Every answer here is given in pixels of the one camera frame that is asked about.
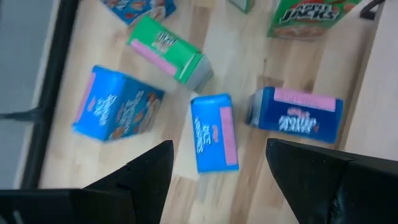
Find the light wood surface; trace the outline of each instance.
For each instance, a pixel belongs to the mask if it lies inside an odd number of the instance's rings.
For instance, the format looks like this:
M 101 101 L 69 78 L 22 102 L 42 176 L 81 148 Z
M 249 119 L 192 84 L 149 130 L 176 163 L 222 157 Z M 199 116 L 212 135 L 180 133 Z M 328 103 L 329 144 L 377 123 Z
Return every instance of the light wood surface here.
M 189 107 L 196 94 L 135 54 L 125 44 L 127 27 L 98 1 L 84 0 L 64 71 L 41 187 L 84 187 L 172 139 L 174 174 L 162 223 L 296 223 L 265 159 L 267 138 L 332 149 L 336 145 L 246 126 L 247 100 L 256 89 L 274 85 L 335 96 L 349 103 L 373 24 L 358 17 L 366 1 L 317 42 L 267 39 L 271 0 L 257 1 L 249 15 L 224 0 L 176 3 L 177 11 L 163 25 L 203 49 L 210 59 L 215 77 L 204 94 L 229 92 L 233 97 L 239 172 L 198 175 Z M 72 132 L 71 124 L 96 64 L 166 90 L 151 132 L 108 144 Z
M 379 6 L 342 147 L 348 152 L 398 161 L 398 20 L 397 1 Z

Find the cereal box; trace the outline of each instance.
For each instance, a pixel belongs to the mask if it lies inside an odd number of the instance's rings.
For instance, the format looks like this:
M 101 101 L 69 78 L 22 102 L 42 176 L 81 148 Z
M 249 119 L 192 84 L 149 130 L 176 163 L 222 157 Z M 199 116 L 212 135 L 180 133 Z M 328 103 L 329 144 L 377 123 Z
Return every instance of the cereal box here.
M 269 37 L 315 40 L 361 0 L 277 0 Z
M 253 8 L 255 0 L 229 0 L 230 3 L 234 4 L 244 13 L 249 13 L 249 11 Z
M 101 0 L 122 21 L 135 24 L 148 15 L 162 21 L 175 11 L 174 0 Z
M 73 129 L 101 141 L 147 131 L 164 95 L 129 75 L 95 66 Z
M 213 75 L 206 55 L 148 16 L 137 23 L 127 44 L 190 90 L 199 92 Z
M 198 172 L 238 170 L 231 97 L 197 97 L 191 109 Z
M 246 123 L 335 143 L 342 114 L 343 100 L 265 87 L 250 97 Z

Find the wooden floor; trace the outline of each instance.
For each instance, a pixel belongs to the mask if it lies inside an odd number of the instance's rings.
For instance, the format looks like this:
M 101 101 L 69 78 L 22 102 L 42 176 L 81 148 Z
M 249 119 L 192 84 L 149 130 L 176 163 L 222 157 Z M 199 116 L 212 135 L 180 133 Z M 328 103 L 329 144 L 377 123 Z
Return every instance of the wooden floor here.
M 271 2 L 257 0 L 245 15 L 225 0 L 176 0 L 176 13 L 163 23 L 203 49 L 212 62 L 215 78 L 205 94 L 229 92 L 233 97 L 241 168 L 239 172 L 198 175 L 189 107 L 196 94 L 135 54 L 125 44 L 127 27 L 98 0 L 81 1 L 41 187 L 84 187 L 172 139 L 174 174 L 162 223 L 296 223 L 265 160 L 267 138 L 332 149 L 338 144 L 246 126 L 248 97 L 258 88 L 273 85 L 338 97 L 348 108 L 372 22 L 358 17 L 364 1 L 318 42 L 267 39 Z M 151 132 L 109 144 L 72 132 L 71 124 L 96 64 L 167 91 Z

